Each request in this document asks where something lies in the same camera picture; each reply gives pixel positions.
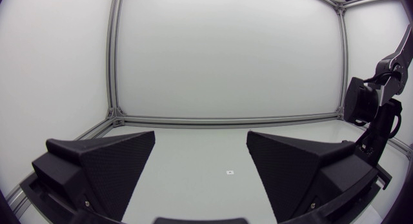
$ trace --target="cable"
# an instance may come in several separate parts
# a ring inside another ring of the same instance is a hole
[[[401,125],[401,115],[398,114],[396,115],[398,117],[398,124],[396,125],[396,127],[394,128],[394,130],[388,135],[388,138],[391,139],[394,136],[396,136],[396,134],[399,132],[400,129],[400,125]]]
[[[381,78],[384,77],[384,76],[395,76],[395,77],[397,77],[399,80],[401,79],[401,74],[400,74],[400,72],[395,72],[395,71],[393,71],[393,72],[382,72],[382,73],[380,73],[380,74],[378,74],[378,75],[375,75],[375,76],[373,76],[373,77],[371,77],[371,78],[369,78],[369,79],[363,80],[363,82],[364,82],[364,83],[376,82],[376,81],[378,81],[379,79],[381,79]]]

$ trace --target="enclosure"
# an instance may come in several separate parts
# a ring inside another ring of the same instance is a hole
[[[247,132],[357,140],[350,79],[372,77],[408,24],[399,0],[2,0],[0,189],[21,223],[46,223],[18,186],[46,139],[154,130],[123,222],[276,223]],[[379,162],[393,179],[359,223],[384,219],[405,182],[412,91]]]

